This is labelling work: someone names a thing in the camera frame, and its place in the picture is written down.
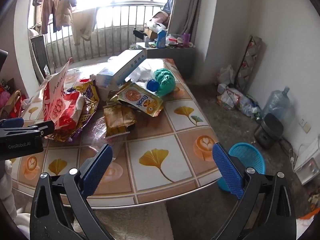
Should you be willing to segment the gold snack wrapper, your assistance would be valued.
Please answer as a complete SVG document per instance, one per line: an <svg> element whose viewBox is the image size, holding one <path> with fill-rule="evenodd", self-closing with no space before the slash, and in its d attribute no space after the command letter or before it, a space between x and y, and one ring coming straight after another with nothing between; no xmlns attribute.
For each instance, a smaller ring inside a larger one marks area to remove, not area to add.
<svg viewBox="0 0 320 240"><path fill-rule="evenodd" d="M130 133L136 126L136 115L132 108L125 105L112 105L104 108L106 124L105 138Z"/></svg>

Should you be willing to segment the black rice cooker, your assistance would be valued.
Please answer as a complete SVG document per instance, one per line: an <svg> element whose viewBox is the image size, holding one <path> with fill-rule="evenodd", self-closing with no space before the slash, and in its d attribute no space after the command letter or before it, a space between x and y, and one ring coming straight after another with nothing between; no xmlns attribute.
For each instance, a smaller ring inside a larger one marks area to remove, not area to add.
<svg viewBox="0 0 320 240"><path fill-rule="evenodd" d="M269 150L283 135L284 126L273 114L267 113L254 131L256 142Z"/></svg>

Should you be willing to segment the orange Enaak snack bag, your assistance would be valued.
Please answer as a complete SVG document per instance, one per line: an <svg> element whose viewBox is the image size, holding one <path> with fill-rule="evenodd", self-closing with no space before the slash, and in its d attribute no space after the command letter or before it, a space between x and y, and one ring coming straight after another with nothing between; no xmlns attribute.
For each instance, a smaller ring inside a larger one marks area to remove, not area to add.
<svg viewBox="0 0 320 240"><path fill-rule="evenodd" d="M163 109L163 100L160 97L131 81L125 83L110 101L125 103L151 117L158 116Z"/></svg>

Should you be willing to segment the pink hanging jacket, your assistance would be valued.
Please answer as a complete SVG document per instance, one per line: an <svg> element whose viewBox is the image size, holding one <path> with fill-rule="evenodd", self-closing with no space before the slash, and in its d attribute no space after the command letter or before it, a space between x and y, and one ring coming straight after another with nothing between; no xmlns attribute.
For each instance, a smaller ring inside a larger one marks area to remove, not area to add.
<svg viewBox="0 0 320 240"><path fill-rule="evenodd" d="M56 27L56 10L60 0L43 0L41 11L41 33L48 33L49 17L53 15L53 32L57 31Z"/></svg>

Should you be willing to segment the metal balcony railing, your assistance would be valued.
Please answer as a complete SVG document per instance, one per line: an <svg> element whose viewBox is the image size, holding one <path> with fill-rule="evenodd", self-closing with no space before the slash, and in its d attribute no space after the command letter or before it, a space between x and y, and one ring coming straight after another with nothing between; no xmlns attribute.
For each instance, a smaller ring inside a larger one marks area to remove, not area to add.
<svg viewBox="0 0 320 240"><path fill-rule="evenodd" d="M60 31L54 32L50 18L48 33L44 35L49 68L56 70L62 67L70 57L79 62L119 55L141 41L133 31L143 31L146 21L162 7L163 4L156 2L127 2L101 7L97 12L91 38L88 41L81 38L77 46L74 44L72 28L62 27Z"/></svg>

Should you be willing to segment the red white plastic bag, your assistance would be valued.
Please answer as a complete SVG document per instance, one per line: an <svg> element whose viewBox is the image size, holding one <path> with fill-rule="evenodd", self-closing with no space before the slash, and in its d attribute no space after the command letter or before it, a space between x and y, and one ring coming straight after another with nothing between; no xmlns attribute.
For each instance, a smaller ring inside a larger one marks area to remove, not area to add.
<svg viewBox="0 0 320 240"><path fill-rule="evenodd" d="M44 121L52 121L56 130L76 128L85 103L85 97L77 90L65 91L65 81L69 67L73 63L70 58L62 70L45 79L38 93L31 98L22 117L24 121L36 121L40 114Z"/></svg>

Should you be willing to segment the blue detergent bottle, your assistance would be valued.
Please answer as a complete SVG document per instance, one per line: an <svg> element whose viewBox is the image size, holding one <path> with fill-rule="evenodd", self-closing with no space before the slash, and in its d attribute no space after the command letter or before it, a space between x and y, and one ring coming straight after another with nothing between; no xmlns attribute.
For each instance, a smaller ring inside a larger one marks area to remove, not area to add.
<svg viewBox="0 0 320 240"><path fill-rule="evenodd" d="M165 48L166 47L166 30L161 30L157 33L157 42L156 47L157 48Z"/></svg>

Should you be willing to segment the grey cabinet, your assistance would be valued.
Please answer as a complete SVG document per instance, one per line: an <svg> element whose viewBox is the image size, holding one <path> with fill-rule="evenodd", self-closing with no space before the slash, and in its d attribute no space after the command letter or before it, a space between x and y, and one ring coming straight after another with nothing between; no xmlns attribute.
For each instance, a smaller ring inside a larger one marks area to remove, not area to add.
<svg viewBox="0 0 320 240"><path fill-rule="evenodd" d="M184 79L191 78L195 66L195 48L152 48L145 46L144 42L136 42L131 46L137 49L146 49L148 59L171 59Z"/></svg>

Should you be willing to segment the green plastic bag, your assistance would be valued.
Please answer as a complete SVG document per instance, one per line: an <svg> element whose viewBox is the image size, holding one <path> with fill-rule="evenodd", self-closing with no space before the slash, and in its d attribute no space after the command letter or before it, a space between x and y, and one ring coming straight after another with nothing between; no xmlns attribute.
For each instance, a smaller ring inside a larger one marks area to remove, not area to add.
<svg viewBox="0 0 320 240"><path fill-rule="evenodd" d="M157 69L154 72L154 79L159 83L159 89L156 92L158 96L170 94L176 87L174 75L168 69Z"/></svg>

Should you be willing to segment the folded patterned board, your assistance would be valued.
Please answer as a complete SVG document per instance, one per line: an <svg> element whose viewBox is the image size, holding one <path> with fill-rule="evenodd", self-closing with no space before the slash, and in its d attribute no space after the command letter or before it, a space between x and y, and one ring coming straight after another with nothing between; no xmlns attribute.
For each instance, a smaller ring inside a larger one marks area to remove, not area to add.
<svg viewBox="0 0 320 240"><path fill-rule="evenodd" d="M263 56L264 50L263 40L259 36L251 35L234 79L234 86L240 92L246 90L251 74Z"/></svg>

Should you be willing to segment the white water dispenser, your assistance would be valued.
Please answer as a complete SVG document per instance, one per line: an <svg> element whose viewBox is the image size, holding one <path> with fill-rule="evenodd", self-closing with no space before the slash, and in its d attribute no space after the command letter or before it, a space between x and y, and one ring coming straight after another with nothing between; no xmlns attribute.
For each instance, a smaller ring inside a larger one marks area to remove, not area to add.
<svg viewBox="0 0 320 240"><path fill-rule="evenodd" d="M319 135L302 153L297 155L294 172L302 185L319 175Z"/></svg>

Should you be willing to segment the large blue water jug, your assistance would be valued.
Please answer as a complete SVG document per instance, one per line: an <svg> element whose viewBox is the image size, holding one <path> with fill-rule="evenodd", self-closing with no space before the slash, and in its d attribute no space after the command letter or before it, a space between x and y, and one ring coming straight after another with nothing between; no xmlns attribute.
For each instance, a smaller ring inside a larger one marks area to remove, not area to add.
<svg viewBox="0 0 320 240"><path fill-rule="evenodd" d="M284 90L274 90L266 102L262 110L261 116L264 118L267 114L274 115L279 121L283 120L285 114L291 106L288 92L290 88L285 87Z"/></svg>

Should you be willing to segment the white blue cardboard box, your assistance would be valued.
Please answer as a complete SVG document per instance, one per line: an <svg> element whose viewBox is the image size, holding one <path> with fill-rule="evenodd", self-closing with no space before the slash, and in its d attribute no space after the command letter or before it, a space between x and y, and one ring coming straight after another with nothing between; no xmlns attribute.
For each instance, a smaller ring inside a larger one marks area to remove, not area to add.
<svg viewBox="0 0 320 240"><path fill-rule="evenodd" d="M145 49L128 49L114 59L100 63L103 69L95 76L96 85L100 87L121 85L145 59Z"/></svg>

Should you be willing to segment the purple yellow snack bag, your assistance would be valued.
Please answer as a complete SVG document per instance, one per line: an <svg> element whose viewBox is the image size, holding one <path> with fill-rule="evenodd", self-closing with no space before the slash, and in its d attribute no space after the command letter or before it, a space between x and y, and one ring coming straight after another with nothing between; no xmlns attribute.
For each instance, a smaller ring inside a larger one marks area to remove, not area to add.
<svg viewBox="0 0 320 240"><path fill-rule="evenodd" d="M47 139L57 142L72 142L76 137L79 136L83 128L89 122L93 114L96 112L100 102L100 98L93 80L84 79L86 82L81 82L78 86L71 87L67 90L66 95L69 96L78 92L84 100L81 112L78 110L78 122L74 127L65 127L56 129L53 134L46 136Z"/></svg>

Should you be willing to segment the clear Pepsi plastic bottle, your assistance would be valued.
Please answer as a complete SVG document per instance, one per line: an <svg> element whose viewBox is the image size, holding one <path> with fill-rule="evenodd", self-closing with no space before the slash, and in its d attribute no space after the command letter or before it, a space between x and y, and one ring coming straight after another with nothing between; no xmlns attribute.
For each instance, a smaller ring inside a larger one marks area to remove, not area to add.
<svg viewBox="0 0 320 240"><path fill-rule="evenodd" d="M152 70L146 69L144 67L137 67L125 79L125 81L134 82L140 87L153 93L157 92L160 87L159 82L155 80Z"/></svg>

